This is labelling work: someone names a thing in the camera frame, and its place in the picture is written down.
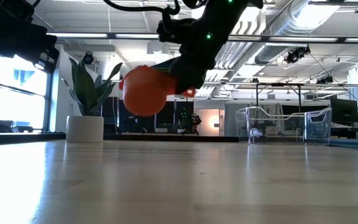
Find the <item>clear acrylic box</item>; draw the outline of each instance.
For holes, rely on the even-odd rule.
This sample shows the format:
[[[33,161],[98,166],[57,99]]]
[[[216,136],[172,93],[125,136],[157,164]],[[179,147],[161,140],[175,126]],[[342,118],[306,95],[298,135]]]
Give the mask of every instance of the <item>clear acrylic box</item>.
[[[236,113],[240,141],[249,144],[329,144],[331,108],[291,115],[268,114],[258,106]]]

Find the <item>potted plant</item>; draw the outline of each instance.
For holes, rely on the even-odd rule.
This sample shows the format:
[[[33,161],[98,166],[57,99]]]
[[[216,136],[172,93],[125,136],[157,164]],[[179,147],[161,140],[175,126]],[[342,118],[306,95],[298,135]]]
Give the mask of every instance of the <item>potted plant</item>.
[[[111,78],[120,71],[122,63],[113,68],[107,80],[102,81],[102,76],[99,75],[93,81],[83,61],[76,63],[72,58],[69,59],[73,88],[70,88],[66,80],[62,80],[77,102],[82,116],[67,117],[66,142],[103,142],[104,119],[100,108],[112,92],[115,83],[110,82]]]

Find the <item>desk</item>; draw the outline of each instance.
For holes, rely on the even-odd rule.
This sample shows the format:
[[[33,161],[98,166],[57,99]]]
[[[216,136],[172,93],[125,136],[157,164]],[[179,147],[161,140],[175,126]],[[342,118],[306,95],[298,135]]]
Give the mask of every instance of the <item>desk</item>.
[[[358,128],[331,128],[331,135],[339,138],[356,139],[356,133],[358,133]]]

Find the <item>green led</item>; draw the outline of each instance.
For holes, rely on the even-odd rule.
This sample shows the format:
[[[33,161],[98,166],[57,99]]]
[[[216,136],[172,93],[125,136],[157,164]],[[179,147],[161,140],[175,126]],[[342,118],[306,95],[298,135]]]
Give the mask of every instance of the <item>green led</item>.
[[[212,33],[211,32],[208,32],[207,34],[206,34],[206,38],[209,40],[209,39],[211,39],[212,38]]]

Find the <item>computer monitor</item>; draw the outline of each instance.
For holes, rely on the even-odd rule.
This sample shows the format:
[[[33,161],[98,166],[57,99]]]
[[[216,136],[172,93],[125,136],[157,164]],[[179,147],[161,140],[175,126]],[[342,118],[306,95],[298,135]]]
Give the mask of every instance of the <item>computer monitor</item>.
[[[357,102],[354,100],[331,99],[334,123],[358,122]]]

